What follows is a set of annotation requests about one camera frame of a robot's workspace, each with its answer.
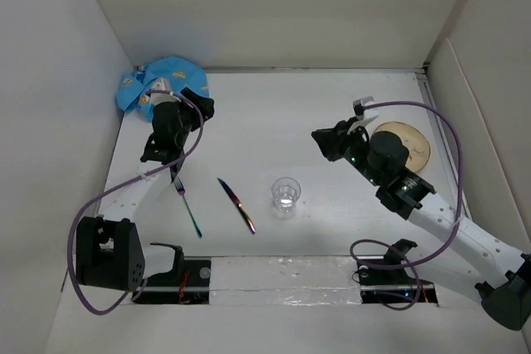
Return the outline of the iridescent fork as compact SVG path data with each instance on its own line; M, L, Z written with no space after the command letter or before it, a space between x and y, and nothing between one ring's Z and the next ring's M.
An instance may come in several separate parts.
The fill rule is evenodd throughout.
M201 232L201 229L199 228L197 222L196 222L196 219L192 213L192 210L188 204L188 200L186 198L186 190L185 190L185 187L181 181L181 179L179 177L175 177L174 180L173 180L173 185L175 186L177 192L178 192L178 195L182 198L183 200L183 203L186 207L186 210L188 212L188 215L192 221L192 225L193 225L193 228L196 232L196 235L199 239L202 238L202 232Z

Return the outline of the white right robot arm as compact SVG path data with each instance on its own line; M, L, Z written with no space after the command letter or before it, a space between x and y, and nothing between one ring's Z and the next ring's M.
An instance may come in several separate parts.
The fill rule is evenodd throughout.
M390 212L447 244L479 275L472 296L498 324L521 330L530 318L530 257L505 244L448 204L407 166L409 151L389 131L368 134L352 120L311 134L330 162L344 159L377 187Z

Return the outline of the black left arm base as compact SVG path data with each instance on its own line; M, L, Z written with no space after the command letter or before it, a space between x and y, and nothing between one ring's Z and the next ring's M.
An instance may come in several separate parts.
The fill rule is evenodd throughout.
M209 304L212 259L187 257L179 245L144 248L144 281L132 294L136 304Z

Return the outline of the iridescent knife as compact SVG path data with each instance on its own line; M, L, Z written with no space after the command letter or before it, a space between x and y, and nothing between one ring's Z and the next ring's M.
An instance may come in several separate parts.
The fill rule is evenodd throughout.
M238 196L235 194L235 192L228 186L228 184L222 180L220 177L217 179L220 185L222 186L224 192L227 194L229 199L231 200L232 204L237 209L238 213L240 214L243 221L246 223L248 229L250 232L254 235L256 233L256 227L248 215L248 213L244 210L241 204L241 200L238 198Z

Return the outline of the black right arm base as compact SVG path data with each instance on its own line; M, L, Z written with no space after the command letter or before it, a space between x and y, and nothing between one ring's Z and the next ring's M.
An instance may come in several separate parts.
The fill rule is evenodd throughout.
M416 281L409 269L375 269L374 266L405 264L403 257L417 244L400 239L380 255L358 255L356 269L351 275L354 283L359 285L362 304L381 304L384 307L403 311L410 308L417 298L417 303L438 304L435 285L427 280Z

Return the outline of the clear plastic cup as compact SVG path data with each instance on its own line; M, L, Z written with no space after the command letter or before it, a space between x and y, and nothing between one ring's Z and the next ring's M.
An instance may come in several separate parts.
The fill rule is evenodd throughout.
M271 187L274 214L284 220L295 213L297 201L300 199L301 186L292 177L281 177Z

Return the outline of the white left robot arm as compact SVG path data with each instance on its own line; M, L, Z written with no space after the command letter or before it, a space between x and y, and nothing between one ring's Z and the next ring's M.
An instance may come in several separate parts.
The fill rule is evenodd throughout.
M85 216L76 226L76 282L80 285L133 292L157 275L166 284L179 283L185 273L177 245L144 245L140 229L149 208L170 187L189 154L188 135L200 132L214 115L214 101L189 88L180 99L153 107L152 128L134 181L97 216Z

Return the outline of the blue patterned cloth placemat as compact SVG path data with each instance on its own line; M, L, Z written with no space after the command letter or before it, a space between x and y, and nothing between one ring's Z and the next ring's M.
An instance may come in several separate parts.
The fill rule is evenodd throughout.
M158 103L174 101L168 93L181 94L190 89L197 95L209 97L205 70L181 57L169 56L138 66L133 73L121 77L115 101L126 114L137 110L151 122Z

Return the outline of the beige bird-pattern plate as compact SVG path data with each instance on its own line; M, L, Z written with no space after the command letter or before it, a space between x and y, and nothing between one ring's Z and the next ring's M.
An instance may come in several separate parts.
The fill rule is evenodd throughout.
M373 132L390 132L396 134L408 149L406 167L412 172L420 172L429 162L431 145L427 138L410 124L392 121L380 124Z

